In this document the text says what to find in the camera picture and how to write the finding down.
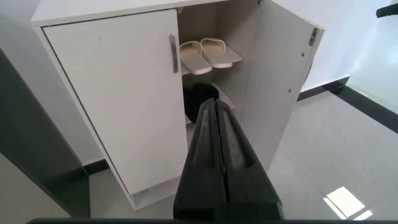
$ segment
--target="black object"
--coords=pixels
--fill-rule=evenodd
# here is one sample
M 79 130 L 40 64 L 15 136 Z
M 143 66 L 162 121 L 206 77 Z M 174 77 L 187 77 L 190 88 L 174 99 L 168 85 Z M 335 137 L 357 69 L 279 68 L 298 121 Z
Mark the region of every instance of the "black object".
M 175 220 L 276 221 L 282 204 L 231 108 L 209 99 L 174 201 Z
M 210 84 L 197 83 L 193 86 L 193 91 L 198 93 L 198 95 L 200 97 L 200 104 L 204 103 L 206 100 L 211 99 L 211 98 L 214 98 L 214 99 L 220 98 L 220 93 L 218 93 L 217 88 Z
M 398 15 L 398 3 L 390 6 L 382 7 L 376 11 L 377 18 L 384 16 Z
M 196 123 L 199 113 L 199 108 L 201 105 L 200 97 L 193 90 L 184 88 L 184 109 L 185 114 L 192 123 Z
M 185 114 L 194 124 L 198 118 L 200 105 L 208 99 L 220 97 L 217 88 L 206 83 L 195 84 L 193 90 L 184 88 L 183 95 Z

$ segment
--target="open cabinet door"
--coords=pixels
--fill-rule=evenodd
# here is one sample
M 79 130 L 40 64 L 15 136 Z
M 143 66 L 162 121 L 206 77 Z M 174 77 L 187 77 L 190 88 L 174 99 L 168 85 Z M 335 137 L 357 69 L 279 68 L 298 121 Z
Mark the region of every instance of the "open cabinet door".
M 324 30 L 274 1 L 260 4 L 242 125 L 267 170 Z

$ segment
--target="white wall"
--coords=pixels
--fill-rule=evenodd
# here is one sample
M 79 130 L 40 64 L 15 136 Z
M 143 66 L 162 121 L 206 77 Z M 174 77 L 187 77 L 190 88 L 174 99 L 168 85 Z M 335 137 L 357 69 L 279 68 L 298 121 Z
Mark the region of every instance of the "white wall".
M 34 218 L 70 215 L 0 153 L 0 223 L 23 224 Z
M 302 91 L 347 77 L 391 0 L 276 0 L 326 32 Z
M 380 18 L 347 86 L 398 114 L 398 16 Z
M 0 47 L 83 165 L 103 159 L 30 19 L 39 0 L 0 0 Z

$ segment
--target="cabinet door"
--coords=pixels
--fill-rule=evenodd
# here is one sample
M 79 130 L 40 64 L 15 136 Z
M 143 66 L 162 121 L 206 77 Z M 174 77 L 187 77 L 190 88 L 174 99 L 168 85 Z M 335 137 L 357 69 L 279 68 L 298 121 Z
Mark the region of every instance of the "cabinet door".
M 260 7 L 242 124 L 268 169 L 324 30 L 274 1 Z
M 180 64 L 174 71 L 169 39 L 174 35 L 178 47 L 176 11 L 44 32 L 127 191 L 179 176 L 187 137 Z

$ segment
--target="white cabinet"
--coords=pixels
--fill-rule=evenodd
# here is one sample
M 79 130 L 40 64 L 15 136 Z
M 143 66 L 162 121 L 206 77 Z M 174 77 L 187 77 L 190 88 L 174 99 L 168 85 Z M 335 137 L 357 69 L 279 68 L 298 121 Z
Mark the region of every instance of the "white cabinet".
M 109 11 L 98 1 L 90 10 L 68 4 L 57 17 L 53 12 L 68 2 L 50 9 L 43 0 L 42 16 L 32 22 L 134 208 L 177 189 L 194 128 L 185 125 L 183 86 L 217 86 L 268 168 L 322 28 L 270 0 L 143 1 Z M 180 6 L 181 13 L 171 9 Z M 239 60 L 232 68 L 185 75 L 179 40 L 204 37 L 223 39 Z

